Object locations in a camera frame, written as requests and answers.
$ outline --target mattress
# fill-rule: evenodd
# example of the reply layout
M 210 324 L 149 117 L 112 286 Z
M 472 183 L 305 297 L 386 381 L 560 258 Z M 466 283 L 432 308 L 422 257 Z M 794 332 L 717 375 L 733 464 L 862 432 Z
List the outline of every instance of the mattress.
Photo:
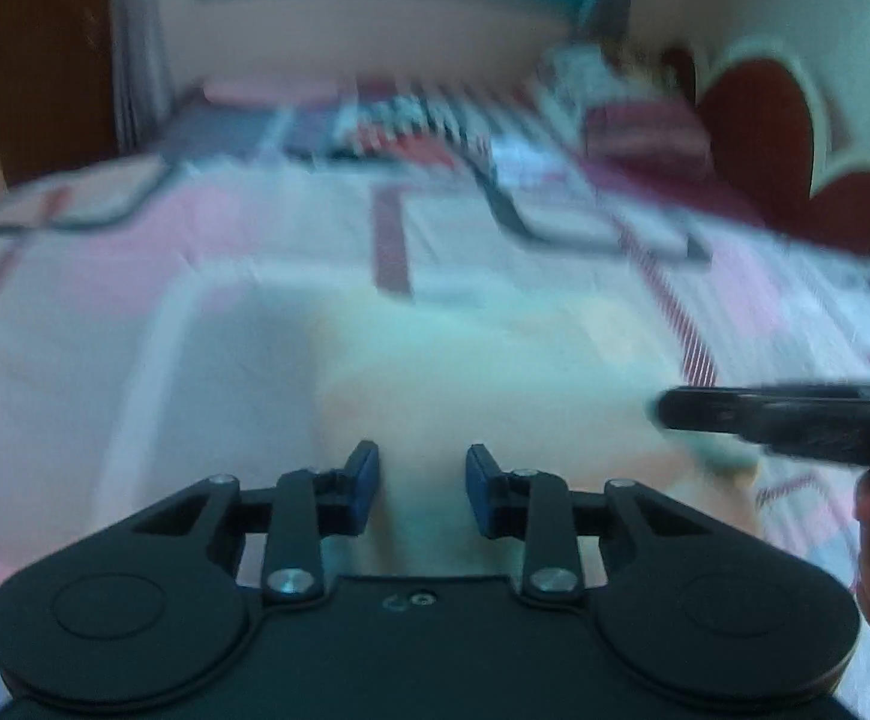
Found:
M 299 132 L 323 143 L 351 114 Z M 285 111 L 232 115 L 227 151 L 169 134 L 2 199 L 0 580 L 211 473 L 318 466 L 302 316 L 325 290 L 638 293 L 688 383 L 870 380 L 870 262 L 598 180 L 517 102 L 471 115 L 548 160 L 544 180 L 503 161 L 504 208 L 465 170 L 293 161 Z M 846 586 L 855 478 L 776 458 L 757 482 L 769 541 Z M 867 627 L 839 696 L 870 718 Z

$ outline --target pink pillow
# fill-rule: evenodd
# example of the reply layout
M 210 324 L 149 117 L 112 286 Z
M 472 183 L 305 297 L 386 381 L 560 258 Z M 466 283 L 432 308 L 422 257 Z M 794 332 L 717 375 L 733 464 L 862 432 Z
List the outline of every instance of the pink pillow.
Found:
M 246 108 L 277 108 L 281 105 L 330 105 L 342 95 L 337 79 L 255 74 L 254 76 L 208 79 L 202 91 L 216 105 Z
M 712 139 L 683 100 L 621 100 L 587 110 L 586 154 L 692 178 L 713 174 Z

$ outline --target bedsheet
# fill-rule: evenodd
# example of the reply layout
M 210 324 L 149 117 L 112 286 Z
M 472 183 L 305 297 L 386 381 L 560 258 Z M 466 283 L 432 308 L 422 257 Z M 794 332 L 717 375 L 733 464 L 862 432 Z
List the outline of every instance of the bedsheet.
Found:
M 553 245 L 500 225 L 467 175 L 398 166 L 148 156 L 12 193 L 0 202 L 0 581 L 208 474 L 270 485 L 319 466 L 302 316 L 324 290 L 647 295 L 687 382 L 870 379 L 870 263 L 643 203 L 565 165 L 555 184 L 499 175 Z M 600 247 L 558 244 L 569 235 Z M 690 241 L 705 261 L 686 256 Z M 769 541 L 847 586 L 855 478 L 769 459 L 757 482 Z M 870 719 L 867 627 L 839 696 Z

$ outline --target brown wooden door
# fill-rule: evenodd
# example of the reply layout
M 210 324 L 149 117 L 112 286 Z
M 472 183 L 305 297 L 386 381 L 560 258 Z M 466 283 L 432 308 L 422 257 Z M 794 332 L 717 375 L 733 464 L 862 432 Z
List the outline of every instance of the brown wooden door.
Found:
M 0 0 L 9 184 L 115 155 L 109 0 Z

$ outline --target headboard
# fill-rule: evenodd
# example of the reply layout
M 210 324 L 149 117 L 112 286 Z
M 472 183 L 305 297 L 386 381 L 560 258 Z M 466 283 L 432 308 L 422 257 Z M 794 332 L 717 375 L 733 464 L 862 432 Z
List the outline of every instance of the headboard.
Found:
M 745 40 L 715 62 L 672 46 L 662 63 L 712 135 L 715 170 L 769 227 L 870 256 L 870 153 L 832 153 L 827 105 L 798 57 Z

